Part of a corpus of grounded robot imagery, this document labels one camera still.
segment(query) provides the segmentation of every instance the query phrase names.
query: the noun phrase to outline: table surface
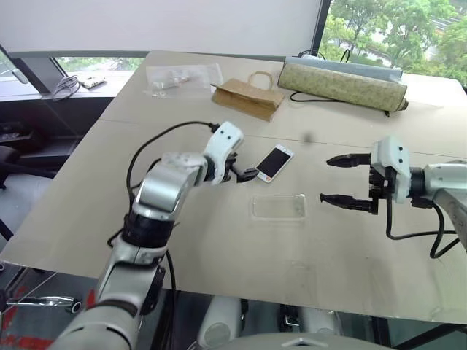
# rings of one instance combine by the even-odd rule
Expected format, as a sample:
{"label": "table surface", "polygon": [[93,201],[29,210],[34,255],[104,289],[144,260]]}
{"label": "table surface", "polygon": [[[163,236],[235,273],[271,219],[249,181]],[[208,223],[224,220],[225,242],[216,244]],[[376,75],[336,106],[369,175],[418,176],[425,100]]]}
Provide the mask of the table surface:
{"label": "table surface", "polygon": [[[296,156],[271,184],[254,180],[193,189],[169,242],[181,290],[467,323],[467,254],[460,245],[432,260],[428,252],[433,238],[395,242],[385,237],[384,210],[373,216],[318,198],[320,192],[367,198],[368,167],[333,168],[325,160],[369,152],[371,143],[387,134],[399,136],[411,150],[414,166],[467,158],[467,98],[460,86],[450,79],[407,75],[409,108],[390,118],[348,104],[284,101],[270,123],[209,100],[160,100],[144,93],[145,66],[207,62],[218,62],[225,79],[246,79],[255,70],[277,74],[281,67],[152,52],[76,148],[0,259],[98,277],[110,254],[106,240],[121,227],[128,210],[126,169],[138,146],[179,121],[230,120],[246,135],[238,151],[239,167],[256,165],[277,143]],[[308,133],[312,143],[302,141]],[[164,136],[141,154],[133,182],[163,152],[202,151],[209,136],[207,128],[193,125]],[[304,220],[271,222],[252,215],[257,195],[299,193],[306,196]],[[409,203],[393,211],[395,235],[437,227],[434,211],[413,209]]]}

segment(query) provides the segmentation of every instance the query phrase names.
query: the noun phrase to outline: paper bag handle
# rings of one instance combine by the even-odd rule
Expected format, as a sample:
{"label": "paper bag handle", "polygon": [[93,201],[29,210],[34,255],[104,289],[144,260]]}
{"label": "paper bag handle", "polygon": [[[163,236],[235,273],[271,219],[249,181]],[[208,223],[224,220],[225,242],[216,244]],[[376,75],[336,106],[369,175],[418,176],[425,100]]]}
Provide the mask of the paper bag handle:
{"label": "paper bag handle", "polygon": [[272,85],[274,84],[273,79],[272,79],[272,75],[271,75],[271,73],[268,73],[267,71],[256,71],[255,73],[252,73],[248,77],[248,84],[252,85],[253,77],[256,74],[266,75],[269,78],[269,89],[268,90],[272,89]]}

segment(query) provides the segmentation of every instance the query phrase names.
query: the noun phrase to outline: plastic bag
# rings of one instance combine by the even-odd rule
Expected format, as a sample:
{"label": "plastic bag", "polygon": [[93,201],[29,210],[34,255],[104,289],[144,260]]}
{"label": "plastic bag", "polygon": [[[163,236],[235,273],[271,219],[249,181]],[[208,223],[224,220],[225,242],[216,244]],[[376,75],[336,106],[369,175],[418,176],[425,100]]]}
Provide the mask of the plastic bag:
{"label": "plastic bag", "polygon": [[147,92],[158,98],[209,97],[211,84],[222,84],[217,63],[146,67]]}

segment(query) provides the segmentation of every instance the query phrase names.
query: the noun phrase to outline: phone screen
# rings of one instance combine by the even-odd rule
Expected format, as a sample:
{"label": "phone screen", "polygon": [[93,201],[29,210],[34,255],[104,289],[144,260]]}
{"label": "phone screen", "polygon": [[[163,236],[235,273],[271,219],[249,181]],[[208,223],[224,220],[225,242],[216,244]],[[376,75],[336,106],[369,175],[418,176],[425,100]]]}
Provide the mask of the phone screen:
{"label": "phone screen", "polygon": [[290,156],[287,153],[274,148],[256,168],[265,175],[273,178],[281,167],[286,164],[289,158]]}

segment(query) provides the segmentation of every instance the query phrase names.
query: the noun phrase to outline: rolled mat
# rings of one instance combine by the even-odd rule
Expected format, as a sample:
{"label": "rolled mat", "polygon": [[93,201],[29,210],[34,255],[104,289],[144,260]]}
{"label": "rolled mat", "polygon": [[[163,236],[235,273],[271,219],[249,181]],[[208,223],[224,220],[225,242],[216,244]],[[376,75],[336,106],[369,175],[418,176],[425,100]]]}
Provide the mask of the rolled mat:
{"label": "rolled mat", "polygon": [[301,64],[286,64],[277,84],[284,89],[388,112],[404,110],[408,105],[405,85]]}
{"label": "rolled mat", "polygon": [[341,71],[361,75],[362,77],[387,80],[388,82],[398,82],[402,77],[402,70],[388,67],[368,66],[358,63],[344,63],[335,61],[318,60],[316,58],[302,58],[288,56],[285,58],[286,64],[303,64],[304,66],[312,66],[330,71]]}

